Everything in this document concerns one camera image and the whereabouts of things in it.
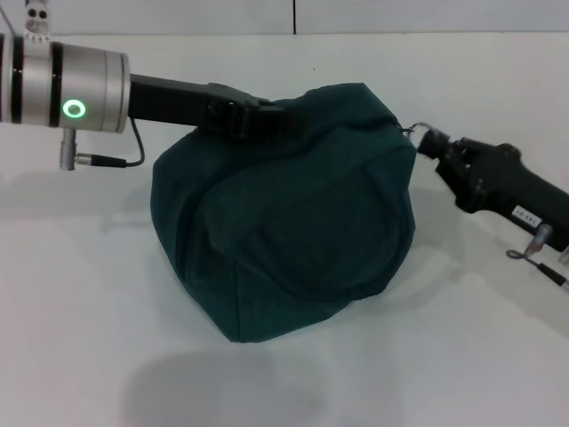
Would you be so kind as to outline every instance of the dark green bag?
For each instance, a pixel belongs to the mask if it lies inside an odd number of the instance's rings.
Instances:
[[[415,149],[365,85],[279,101],[303,138],[196,130],[154,165],[151,212],[176,274],[231,341],[260,342],[379,294],[414,232]]]

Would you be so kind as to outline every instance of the white table surface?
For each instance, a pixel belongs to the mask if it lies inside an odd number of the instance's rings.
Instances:
[[[569,190],[569,34],[65,40],[271,99],[366,82],[403,124],[513,142]],[[434,163],[417,161],[413,249],[384,295],[243,345],[185,294],[150,221],[152,163],[188,128],[140,131],[143,167],[63,173],[59,131],[0,125],[2,427],[569,425],[569,294],[508,260],[528,235],[457,210]],[[130,130],[78,143],[137,155]]]

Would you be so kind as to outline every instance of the cable connector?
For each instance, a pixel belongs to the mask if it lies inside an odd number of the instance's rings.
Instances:
[[[537,229],[537,233],[533,236],[532,241],[524,251],[524,256],[529,258],[533,254],[539,252],[543,245],[548,243],[549,238],[553,235],[553,227],[548,224],[542,224]]]
[[[98,154],[77,153],[75,162],[78,165],[100,166],[100,167],[126,167],[126,160],[123,158],[100,156]]]

